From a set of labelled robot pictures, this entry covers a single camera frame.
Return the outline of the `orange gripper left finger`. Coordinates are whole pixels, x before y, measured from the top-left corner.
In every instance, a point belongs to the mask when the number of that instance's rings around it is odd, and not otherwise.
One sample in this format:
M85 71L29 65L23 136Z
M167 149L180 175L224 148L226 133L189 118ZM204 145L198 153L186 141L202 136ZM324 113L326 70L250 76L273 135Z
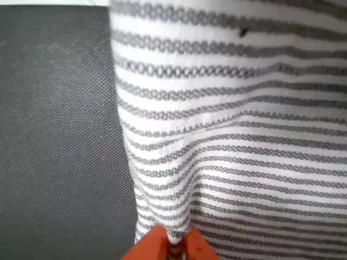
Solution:
M166 230L154 226L142 239L140 239L121 260L162 260L168 255L168 237Z

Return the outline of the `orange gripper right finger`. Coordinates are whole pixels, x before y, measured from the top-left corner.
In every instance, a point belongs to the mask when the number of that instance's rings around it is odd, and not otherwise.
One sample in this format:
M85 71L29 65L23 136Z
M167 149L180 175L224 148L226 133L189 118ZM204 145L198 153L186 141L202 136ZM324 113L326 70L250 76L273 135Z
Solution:
M188 260L218 260L212 247L195 227L185 235L185 255Z

